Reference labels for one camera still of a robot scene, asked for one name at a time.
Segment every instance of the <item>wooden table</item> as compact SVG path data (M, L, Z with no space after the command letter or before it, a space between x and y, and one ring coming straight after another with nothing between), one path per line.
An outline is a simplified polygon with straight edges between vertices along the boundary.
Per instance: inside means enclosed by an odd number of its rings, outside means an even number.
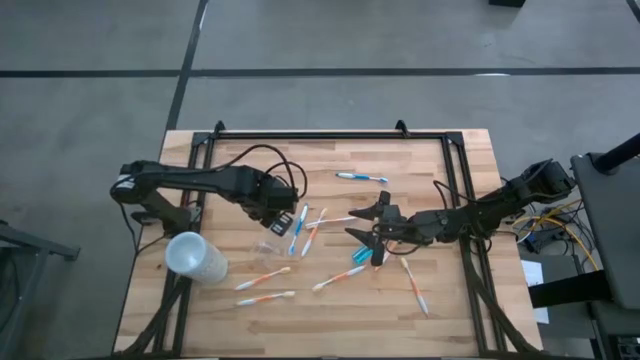
M161 162L185 166L191 131L167 133ZM467 156L477 196L501 185L487 130L463 130ZM265 141L216 141L214 165L229 161L247 147ZM442 208L432 185L446 182L442 148L433 140L269 140L287 158L300 164L309 177L309 191L302 203L310 205L308 219L316 219L323 207L327 218L347 215L367 207L380 190L392 194L403 215ZM239 164L266 169L280 161L275 153L257 149ZM383 187L373 181L353 181L335 176L338 171L366 173L390 179ZM285 175L284 168L278 172ZM296 185L302 178L296 174ZM180 191L161 190L179 203ZM369 229L371 222L350 226ZM392 256L378 272L371 268L334 283L320 293L311 287L354 265L351 254L360 243L343 226L323 226L307 257L275 257L268 266L251 249L268 231L248 219L240 206L217 195L207 195L202 235L229 259L229 274L215 286L194 285L189 306L183 356L318 357L318 356L473 356L476 341L468 304L459 245L436 243L409 255L407 260L427 300L430 317L420 312L400 262ZM145 229L142 244L157 238L159 227ZM301 236L298 254L308 233ZM166 275L163 261L166 241L149 247L135 262L118 331L115 350L126 348L157 310ZM529 342L541 348L531 302L516 244L512 236L495 236L489 253L498 301ZM281 275L242 292L238 284L268 271L290 266ZM292 299L278 299L249 307L234 307L241 299L295 290ZM489 317L483 311L487 337L493 348ZM167 334L173 336L175 315Z

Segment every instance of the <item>gray floor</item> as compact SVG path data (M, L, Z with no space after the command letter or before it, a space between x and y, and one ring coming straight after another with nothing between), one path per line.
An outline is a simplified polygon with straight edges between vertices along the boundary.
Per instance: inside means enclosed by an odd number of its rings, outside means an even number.
M0 0L0 70L179 69L196 0ZM624 0L211 0L194 68L640 66ZM638 132L638 76L191 79L179 129L488 128L503 176ZM110 351L132 249L108 188L156 159L167 79L0 79L0 218L49 264L25 357Z

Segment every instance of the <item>blue toothbrush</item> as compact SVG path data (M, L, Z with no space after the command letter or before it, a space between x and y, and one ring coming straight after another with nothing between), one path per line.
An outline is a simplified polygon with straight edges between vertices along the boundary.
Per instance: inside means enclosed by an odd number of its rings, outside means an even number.
M300 230L302 230L302 224L304 223L304 219L307 217L307 210L309 210L309 204L304 204L302 208L302 213L300 213L300 217L298 218L298 225L296 225L296 231L293 233L293 240L291 241L291 246L289 246L289 256L293 256L296 252L296 240L298 240L298 235L300 235Z
M343 179L357 179L357 180L375 180L381 183L388 183L389 179L387 178L377 178L369 175L363 174L350 174L350 173L337 173L337 177L341 177Z

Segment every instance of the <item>plastic cup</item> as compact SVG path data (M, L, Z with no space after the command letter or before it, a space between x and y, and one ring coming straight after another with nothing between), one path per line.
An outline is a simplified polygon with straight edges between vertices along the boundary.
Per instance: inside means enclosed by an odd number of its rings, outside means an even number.
M169 269L176 274L205 284L220 282L227 275L229 261L200 234L183 232L176 235L164 254Z

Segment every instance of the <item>toothbrush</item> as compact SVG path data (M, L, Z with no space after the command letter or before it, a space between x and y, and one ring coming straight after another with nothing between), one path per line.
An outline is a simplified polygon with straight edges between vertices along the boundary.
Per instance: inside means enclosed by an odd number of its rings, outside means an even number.
M296 252L296 240L298 240L298 235L300 235L300 230L302 229L302 223L304 223L304 219L307 217L307 210L309 210L309 204L304 204L302 208L302 213L300 214L300 218L298 219L298 225L296 225L296 231L293 233L293 240L291 240L291 246L289 246L289 256L293 256Z
M398 246L398 242L397 242L397 241L393 241L393 242L391 242L391 244L389 244L389 245L387 246L387 248L388 248L389 250L393 251L393 249L395 249L395 248L396 248L396 246ZM382 265L384 265L384 263L386 263L386 262L387 262L387 259L389 258L389 255L391 255L391 253L390 253L389 251L385 251L385 252L384 252L384 257L382 258ZM373 268L373 271L376 271L376 272L377 272L378 270L380 270L380 268L382 267L382 265L380 265L380 266L376 266L375 268Z
M402 267L407 270L407 274L409 274L409 280L411 280L411 287L413 288L413 293L416 294L416 299L418 300L418 304L420 305L420 309L422 312L429 317L429 310L427 310L427 303L424 301L424 298L420 294L420 289L418 289L418 285L416 284L416 280L413 278L413 274L409 269L409 263L403 257L400 258L400 262L402 262Z
M266 274L266 275L262 275L257 279L251 280L251 281L247 281L246 283L240 284L236 287L236 290L244 290L244 289L248 289L250 287L252 287L253 285L259 284L265 280L269 280L272 277L278 275L278 274L286 274L289 271L291 271L290 267L283 267L282 269L278 270L278 271L274 271L271 274Z
M326 212L327 212L327 208L322 209L322 212L320 213L320 217L318 218L318 221L322 221L322 217ZM304 244L304 248L302 249L302 257L307 255L307 251L309 251L309 248L311 247L311 242L316 237L317 233L318 233L318 226L313 228L313 230L311 231L311 235L309 235L309 239L307 240L307 243Z
M375 180L375 181L379 181L381 183L388 183L389 182L389 179L387 179L387 178L377 178L377 177L364 175L364 174L337 173L336 176L337 177L341 177L343 179Z
M309 229L313 229L316 226L320 225L320 224L328 224L328 223L334 223L334 222L341 222L341 221L349 221L349 220L355 220L357 219L357 217L355 216L347 216L345 218L340 218L340 219L330 219L330 220L322 220L322 221L314 221L312 223L307 223L304 227L307 228L307 230Z
M321 282L320 284L314 286L311 290L312 291L322 290L323 287L331 284L334 281L338 281L338 280L341 280L341 279L344 279L344 278L348 278L349 276L353 276L353 275L359 273L360 271L364 270L365 267L366 267L365 265L358 266L357 268L353 268L353 269L351 269L351 270L349 270L347 272L344 272L344 273L342 273L340 275L336 275L336 276L332 277L331 279L329 279L329 280L327 280L325 282Z
M237 306L247 306L247 305L253 305L253 304L257 304L259 302L263 302L263 301L268 301L268 300L273 300L273 299L277 299L279 297L294 297L296 294L295 291L285 291L283 293L279 293L279 294L273 294L273 295L267 295L267 296L261 296L258 298L253 298L253 299L248 299L248 300L242 300L242 301L238 301L236 303Z

